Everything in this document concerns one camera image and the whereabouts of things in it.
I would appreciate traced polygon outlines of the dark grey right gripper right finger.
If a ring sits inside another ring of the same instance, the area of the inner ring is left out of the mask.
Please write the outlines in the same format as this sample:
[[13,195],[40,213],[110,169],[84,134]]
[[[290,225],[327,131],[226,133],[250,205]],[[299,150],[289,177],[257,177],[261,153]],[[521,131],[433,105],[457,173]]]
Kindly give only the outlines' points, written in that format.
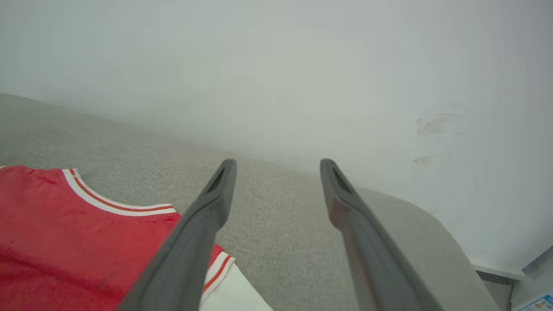
[[320,161],[324,201],[342,234],[362,311],[440,311],[441,305],[337,163]]

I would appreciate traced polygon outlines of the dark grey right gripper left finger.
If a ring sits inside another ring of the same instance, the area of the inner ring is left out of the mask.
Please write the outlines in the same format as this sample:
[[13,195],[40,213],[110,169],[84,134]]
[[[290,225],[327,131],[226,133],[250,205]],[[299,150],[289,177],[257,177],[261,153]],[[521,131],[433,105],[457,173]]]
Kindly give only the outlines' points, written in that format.
[[229,218],[237,163],[225,159],[127,293],[119,311],[197,311],[215,236]]

